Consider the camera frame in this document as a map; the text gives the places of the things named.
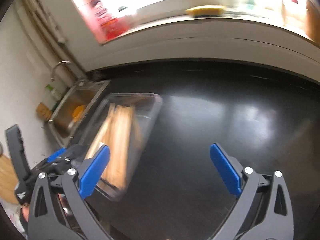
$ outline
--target wooden stick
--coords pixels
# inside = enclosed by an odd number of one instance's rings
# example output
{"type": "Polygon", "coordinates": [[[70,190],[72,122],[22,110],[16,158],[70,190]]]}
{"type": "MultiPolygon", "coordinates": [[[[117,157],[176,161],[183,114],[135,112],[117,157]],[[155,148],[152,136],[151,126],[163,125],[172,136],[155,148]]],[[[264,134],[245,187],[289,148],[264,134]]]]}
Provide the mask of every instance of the wooden stick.
{"type": "Polygon", "coordinates": [[[118,188],[123,188],[126,184],[132,115],[131,107],[117,106],[112,125],[109,127],[111,159],[101,177],[118,188]]]}
{"type": "Polygon", "coordinates": [[[114,122],[114,116],[116,114],[116,110],[113,112],[113,116],[110,120],[110,123],[109,123],[109,127],[107,129],[107,132],[105,133],[105,136],[104,138],[102,139],[102,143],[104,143],[105,145],[107,145],[109,147],[109,150],[110,150],[110,160],[109,160],[109,163],[108,165],[106,166],[106,168],[104,169],[102,175],[101,175],[101,178],[105,179],[106,178],[106,173],[108,171],[108,167],[110,166],[110,161],[111,161],[111,155],[112,155],[112,152],[111,152],[111,149],[112,149],[112,146],[111,146],[111,131],[113,130],[113,122],[114,122]]]}
{"type": "Polygon", "coordinates": [[[93,142],[91,143],[90,148],[85,156],[85,159],[92,158],[95,155],[95,153],[97,152],[97,150],[99,150],[101,139],[108,129],[109,123],[110,123],[112,116],[113,116],[114,109],[115,109],[115,104],[110,104],[108,116],[105,119],[105,121],[103,122],[103,124],[101,125],[93,142]]]}
{"type": "Polygon", "coordinates": [[[133,108],[133,111],[132,111],[132,116],[134,116],[132,119],[133,133],[134,133],[134,139],[135,139],[135,147],[140,147],[142,143],[142,133],[141,133],[137,116],[135,116],[134,113],[135,113],[135,108],[133,108]]]}

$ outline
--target kitchen counter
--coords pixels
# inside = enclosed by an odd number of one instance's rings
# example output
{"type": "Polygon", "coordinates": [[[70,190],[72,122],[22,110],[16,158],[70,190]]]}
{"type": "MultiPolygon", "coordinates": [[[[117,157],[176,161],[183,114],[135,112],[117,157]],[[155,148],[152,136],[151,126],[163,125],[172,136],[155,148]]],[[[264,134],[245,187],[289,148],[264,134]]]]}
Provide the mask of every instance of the kitchen counter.
{"type": "Polygon", "coordinates": [[[179,62],[180,68],[138,64],[95,73],[111,79],[105,95],[152,92],[163,98],[126,195],[119,202],[98,192],[88,198],[103,223],[116,228],[116,240],[211,236],[235,202],[210,160],[214,142],[259,173],[283,173],[296,237],[319,207],[318,85],[273,70],[274,79],[246,66],[232,72],[230,63],[210,64],[216,68],[179,62]]]}

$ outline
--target clear plastic container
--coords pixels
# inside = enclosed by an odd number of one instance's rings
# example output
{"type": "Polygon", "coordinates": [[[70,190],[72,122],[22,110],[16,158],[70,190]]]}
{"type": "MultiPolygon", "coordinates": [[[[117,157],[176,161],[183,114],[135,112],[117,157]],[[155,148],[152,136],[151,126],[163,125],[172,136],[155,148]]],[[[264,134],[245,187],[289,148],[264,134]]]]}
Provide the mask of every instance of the clear plastic container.
{"type": "Polygon", "coordinates": [[[79,143],[83,145],[84,152],[86,152],[90,147],[90,144],[99,131],[100,126],[106,119],[111,103],[116,106],[121,105],[134,107],[132,120],[136,120],[135,125],[131,125],[130,131],[125,187],[121,189],[116,188],[103,179],[100,179],[96,186],[97,191],[103,194],[106,198],[117,201],[123,196],[129,186],[133,173],[138,165],[141,153],[159,114],[162,105],[162,98],[159,95],[152,93],[114,93],[108,95],[97,107],[82,133],[82,138],[79,143]],[[139,127],[139,135],[137,135],[137,126],[139,127]]]}

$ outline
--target sink faucet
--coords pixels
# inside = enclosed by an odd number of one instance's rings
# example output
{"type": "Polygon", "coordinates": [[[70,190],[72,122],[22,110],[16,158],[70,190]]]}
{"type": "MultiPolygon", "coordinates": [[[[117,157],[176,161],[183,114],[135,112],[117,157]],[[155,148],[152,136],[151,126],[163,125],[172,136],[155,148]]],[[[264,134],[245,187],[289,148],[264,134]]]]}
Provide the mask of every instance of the sink faucet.
{"type": "MultiPolygon", "coordinates": [[[[70,61],[60,61],[60,62],[58,62],[54,67],[53,67],[53,69],[52,69],[52,71],[51,71],[51,81],[53,82],[54,81],[54,75],[55,75],[55,72],[56,72],[56,69],[57,69],[57,67],[59,67],[60,65],[64,65],[64,64],[67,64],[67,65],[69,65],[69,64],[71,64],[71,62],[70,61]]],[[[77,75],[76,74],[76,76],[77,76],[77,78],[78,78],[78,81],[85,81],[86,80],[86,78],[85,77],[83,77],[83,76],[79,76],[79,75],[77,75]]]]}

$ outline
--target metal screw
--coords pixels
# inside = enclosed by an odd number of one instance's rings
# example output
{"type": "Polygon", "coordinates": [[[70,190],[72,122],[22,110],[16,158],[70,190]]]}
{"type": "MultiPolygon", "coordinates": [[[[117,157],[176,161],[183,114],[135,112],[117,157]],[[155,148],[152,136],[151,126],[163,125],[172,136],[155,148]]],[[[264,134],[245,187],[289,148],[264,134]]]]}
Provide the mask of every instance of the metal screw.
{"type": "Polygon", "coordinates": [[[275,175],[276,175],[278,178],[281,178],[281,177],[282,177],[282,172],[281,172],[281,171],[275,171],[275,175]]]}
{"type": "Polygon", "coordinates": [[[69,175],[75,175],[76,174],[76,169],[69,169],[68,171],[67,171],[67,173],[69,174],[69,175]]]}
{"type": "Polygon", "coordinates": [[[40,172],[38,177],[39,177],[39,179],[43,179],[45,177],[45,173],[44,172],[40,172]]]}
{"type": "Polygon", "coordinates": [[[253,169],[251,167],[245,167],[244,168],[244,172],[247,174],[252,174],[253,173],[253,169]]]}

